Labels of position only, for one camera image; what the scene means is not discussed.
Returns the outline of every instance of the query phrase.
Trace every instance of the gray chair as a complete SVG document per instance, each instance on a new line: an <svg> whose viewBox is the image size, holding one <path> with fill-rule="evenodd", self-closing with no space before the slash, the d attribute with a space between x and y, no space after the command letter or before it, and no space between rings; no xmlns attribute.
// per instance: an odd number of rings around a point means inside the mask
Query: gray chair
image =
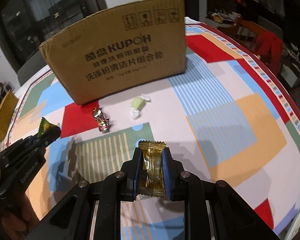
<svg viewBox="0 0 300 240"><path fill-rule="evenodd" d="M47 63L43 59L41 52L37 51L30 59L18 70L18 79L20 86L26 83L34 74L46 66Z"/></svg>
<svg viewBox="0 0 300 240"><path fill-rule="evenodd" d="M278 38L282 39L283 38L283 31L281 28L279 28L277 25L274 23L270 22L269 20L263 18L262 16L258 16L258 25L261 26L262 28L274 33L275 35L278 36Z"/></svg>

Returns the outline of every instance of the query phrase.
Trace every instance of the blue polka dot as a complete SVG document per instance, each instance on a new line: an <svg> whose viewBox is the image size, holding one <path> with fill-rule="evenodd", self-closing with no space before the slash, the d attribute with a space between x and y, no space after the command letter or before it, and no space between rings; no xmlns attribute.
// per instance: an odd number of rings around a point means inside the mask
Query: blue polka dot
<svg viewBox="0 0 300 240"><path fill-rule="evenodd" d="M138 147L139 141L146 141L146 139L139 139L138 141L136 141L136 147Z"/></svg>
<svg viewBox="0 0 300 240"><path fill-rule="evenodd" d="M143 123L132 126L132 129L135 131L140 131L142 129L142 127L143 127Z"/></svg>

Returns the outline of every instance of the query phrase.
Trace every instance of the red garment on chair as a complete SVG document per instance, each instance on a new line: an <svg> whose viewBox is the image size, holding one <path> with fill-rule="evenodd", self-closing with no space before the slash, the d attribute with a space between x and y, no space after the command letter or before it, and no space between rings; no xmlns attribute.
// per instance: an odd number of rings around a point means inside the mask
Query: red garment on chair
<svg viewBox="0 0 300 240"><path fill-rule="evenodd" d="M266 31L256 40L256 55L271 55L270 67L271 72L277 76L280 68L280 59L283 42L274 33Z"/></svg>

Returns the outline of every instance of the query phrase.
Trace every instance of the human hand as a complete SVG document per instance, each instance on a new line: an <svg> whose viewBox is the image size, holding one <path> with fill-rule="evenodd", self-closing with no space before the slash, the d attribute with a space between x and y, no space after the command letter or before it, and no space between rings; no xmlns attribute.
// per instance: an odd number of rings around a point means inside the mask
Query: human hand
<svg viewBox="0 0 300 240"><path fill-rule="evenodd" d="M2 227L12 240L23 240L22 232L30 232L39 222L26 194L21 197L19 207L23 220L8 211L4 211L2 214Z"/></svg>

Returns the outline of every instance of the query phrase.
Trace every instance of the shiny foil candy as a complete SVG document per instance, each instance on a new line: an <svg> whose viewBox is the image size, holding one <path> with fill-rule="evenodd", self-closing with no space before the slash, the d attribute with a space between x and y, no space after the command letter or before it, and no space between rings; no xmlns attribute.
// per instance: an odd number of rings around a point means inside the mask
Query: shiny foil candy
<svg viewBox="0 0 300 240"><path fill-rule="evenodd" d="M139 141L143 152L143 169L140 175L139 194L164 197L161 154L165 142Z"/></svg>
<svg viewBox="0 0 300 240"><path fill-rule="evenodd" d="M92 111L92 115L99 124L99 131L102 133L108 132L110 128L110 121L109 118L101 111L101 108L94 108Z"/></svg>

